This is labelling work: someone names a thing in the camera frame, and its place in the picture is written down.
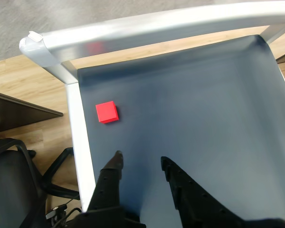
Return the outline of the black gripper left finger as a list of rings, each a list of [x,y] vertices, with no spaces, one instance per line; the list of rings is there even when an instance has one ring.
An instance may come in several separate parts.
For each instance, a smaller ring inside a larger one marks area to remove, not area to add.
[[[101,169],[88,211],[120,206],[119,182],[122,177],[123,162],[123,154],[117,150]]]

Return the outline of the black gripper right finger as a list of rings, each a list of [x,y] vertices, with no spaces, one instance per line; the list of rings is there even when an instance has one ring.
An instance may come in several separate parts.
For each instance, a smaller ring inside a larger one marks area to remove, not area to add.
[[[173,202],[184,228],[243,228],[245,222],[204,190],[170,158],[161,157]]]

